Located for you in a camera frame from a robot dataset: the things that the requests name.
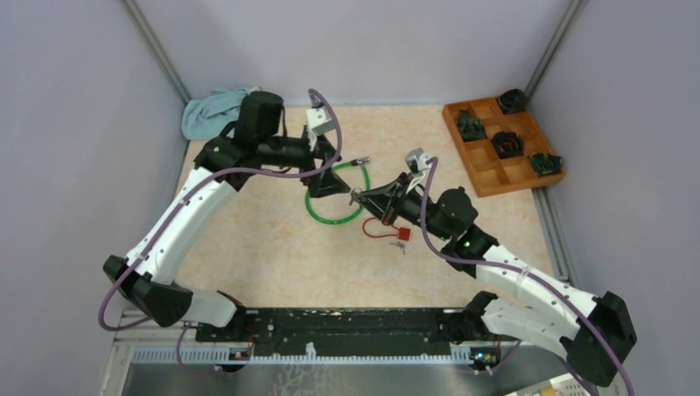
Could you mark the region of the red cable padlock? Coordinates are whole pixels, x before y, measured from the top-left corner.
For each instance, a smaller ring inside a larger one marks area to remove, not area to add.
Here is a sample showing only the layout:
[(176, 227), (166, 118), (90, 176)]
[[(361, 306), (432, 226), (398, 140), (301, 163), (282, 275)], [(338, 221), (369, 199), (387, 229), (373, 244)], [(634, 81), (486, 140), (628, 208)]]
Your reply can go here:
[(362, 222), (362, 232), (368, 238), (395, 238), (401, 242), (407, 242), (411, 237), (411, 230), (409, 228), (386, 225), (376, 218), (365, 219)]

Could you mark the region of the green cable lock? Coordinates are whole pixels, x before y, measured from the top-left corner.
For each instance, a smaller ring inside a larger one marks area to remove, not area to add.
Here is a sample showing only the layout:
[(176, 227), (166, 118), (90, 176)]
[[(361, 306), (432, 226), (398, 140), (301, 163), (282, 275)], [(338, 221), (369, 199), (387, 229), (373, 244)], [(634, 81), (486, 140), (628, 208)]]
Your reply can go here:
[[(365, 182), (365, 189), (368, 190), (371, 188), (371, 177), (370, 174), (367, 170), (367, 165), (371, 162), (371, 159), (369, 157), (362, 157), (362, 158), (355, 158), (351, 161), (347, 161), (345, 163), (340, 163), (338, 165), (335, 165), (332, 167), (333, 171), (341, 170), (347, 167), (360, 167), (362, 170), (364, 182)], [(320, 222), (321, 224), (327, 224), (327, 225), (341, 225), (341, 224), (346, 224), (355, 218), (357, 218), (362, 212), (363, 208), (359, 206), (356, 210), (354, 210), (350, 215), (338, 218), (338, 219), (327, 219), (325, 217), (322, 217), (321, 215), (317, 214), (315, 210), (312, 207), (311, 201), (310, 201), (310, 195), (309, 193), (306, 193), (305, 195), (305, 208), (308, 212), (308, 214), (316, 221)]]

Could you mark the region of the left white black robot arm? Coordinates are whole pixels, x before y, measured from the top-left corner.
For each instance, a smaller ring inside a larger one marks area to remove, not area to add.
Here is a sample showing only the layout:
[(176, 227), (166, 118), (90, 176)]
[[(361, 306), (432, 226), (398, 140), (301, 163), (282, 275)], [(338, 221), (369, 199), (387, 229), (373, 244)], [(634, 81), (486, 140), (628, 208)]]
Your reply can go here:
[(287, 133), (283, 99), (254, 91), (241, 102), (239, 117), (230, 121), (197, 154), (193, 169), (156, 224), (124, 257), (110, 256), (103, 270), (112, 285), (98, 310), (99, 325), (116, 332), (105, 320), (107, 305), (120, 294), (166, 328), (178, 322), (205, 323), (225, 340), (241, 339), (248, 320), (243, 305), (220, 291), (190, 290), (177, 273), (193, 243), (216, 213), (253, 175), (298, 179), (311, 197), (349, 192), (333, 172), (343, 147), (338, 117), (315, 89), (301, 137)]

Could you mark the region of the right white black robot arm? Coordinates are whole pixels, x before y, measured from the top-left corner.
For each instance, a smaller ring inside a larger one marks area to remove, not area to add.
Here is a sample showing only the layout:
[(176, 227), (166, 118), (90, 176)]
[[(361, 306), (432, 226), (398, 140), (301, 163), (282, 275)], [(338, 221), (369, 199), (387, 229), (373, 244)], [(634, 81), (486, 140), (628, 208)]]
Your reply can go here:
[(466, 308), (470, 337), (515, 337), (552, 352), (591, 384), (610, 388), (620, 380), (627, 394), (635, 393), (623, 362), (637, 337), (621, 297), (579, 290), (527, 264), (478, 227), (464, 188), (448, 189), (436, 201), (428, 190), (402, 173), (388, 185), (352, 191), (351, 201), (384, 225), (404, 219), (419, 226), (430, 250), (454, 269), (522, 301), (479, 293)]

